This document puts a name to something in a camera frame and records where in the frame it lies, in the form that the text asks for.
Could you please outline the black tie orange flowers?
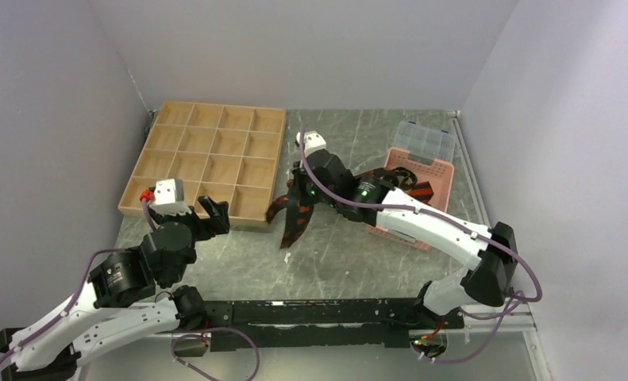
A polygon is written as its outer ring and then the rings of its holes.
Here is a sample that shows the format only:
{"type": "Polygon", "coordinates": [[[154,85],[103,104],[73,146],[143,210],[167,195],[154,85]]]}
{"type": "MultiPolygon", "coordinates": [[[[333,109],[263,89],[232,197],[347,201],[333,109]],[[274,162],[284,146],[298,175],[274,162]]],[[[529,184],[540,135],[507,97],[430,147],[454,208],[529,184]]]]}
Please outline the black tie orange flowers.
{"type": "MultiPolygon", "coordinates": [[[[360,196],[362,199],[366,198],[368,200],[360,203],[379,204],[388,191],[396,188],[381,178],[383,173],[384,168],[376,168],[360,175],[355,175],[360,179],[360,196]]],[[[329,191],[314,177],[314,174],[310,175],[310,177],[321,191],[329,191]]],[[[376,224],[376,210],[350,205],[347,208],[332,209],[349,221],[363,222],[371,226],[376,224]]],[[[286,212],[286,219],[280,247],[290,248],[305,232],[314,213],[314,208],[312,210],[292,209],[292,171],[291,177],[287,181],[287,193],[280,195],[271,202],[266,212],[266,221],[268,223],[272,222],[275,216],[282,210],[286,212]]]]}

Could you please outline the pink perforated plastic basket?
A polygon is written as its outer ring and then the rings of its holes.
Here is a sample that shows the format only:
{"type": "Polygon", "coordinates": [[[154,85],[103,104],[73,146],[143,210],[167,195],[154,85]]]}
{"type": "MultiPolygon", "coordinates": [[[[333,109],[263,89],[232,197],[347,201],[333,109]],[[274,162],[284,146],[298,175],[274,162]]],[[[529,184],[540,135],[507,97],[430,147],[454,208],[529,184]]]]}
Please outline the pink perforated plastic basket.
{"type": "Polygon", "coordinates": [[[428,181],[434,189],[434,197],[429,206],[446,212],[453,185],[454,165],[442,160],[423,159],[409,151],[392,147],[388,151],[384,167],[392,169],[405,167],[418,177],[418,183],[428,181]]]}

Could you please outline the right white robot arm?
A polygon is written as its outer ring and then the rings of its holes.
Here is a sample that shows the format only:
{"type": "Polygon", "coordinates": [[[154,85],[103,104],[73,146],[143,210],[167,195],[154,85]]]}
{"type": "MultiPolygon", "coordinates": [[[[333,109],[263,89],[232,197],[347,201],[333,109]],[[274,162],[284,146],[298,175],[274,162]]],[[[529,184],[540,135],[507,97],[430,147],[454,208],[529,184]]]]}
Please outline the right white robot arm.
{"type": "Polygon", "coordinates": [[[445,315],[473,302],[503,306],[517,261],[497,228],[461,220],[420,202],[383,174],[355,176],[325,147],[303,148],[284,196],[286,229],[281,245],[294,243],[317,204],[326,204],[349,221],[393,229],[455,259],[461,269],[428,281],[415,299],[414,318],[434,329],[445,315]]]}

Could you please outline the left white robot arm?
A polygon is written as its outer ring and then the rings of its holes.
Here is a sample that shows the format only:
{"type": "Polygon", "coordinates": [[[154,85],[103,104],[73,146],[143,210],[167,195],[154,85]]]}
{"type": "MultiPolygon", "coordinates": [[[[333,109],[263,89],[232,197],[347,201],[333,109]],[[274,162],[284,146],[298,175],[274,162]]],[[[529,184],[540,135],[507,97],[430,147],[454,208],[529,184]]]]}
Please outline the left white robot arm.
{"type": "Polygon", "coordinates": [[[145,198],[155,226],[141,243],[103,249],[105,259],[88,263],[69,298],[28,327],[0,331],[0,380],[69,380],[93,359],[151,334],[199,331],[208,318],[196,287],[147,300],[182,280],[197,242],[229,232],[228,203],[197,200],[206,218],[181,199],[145,198]]]}

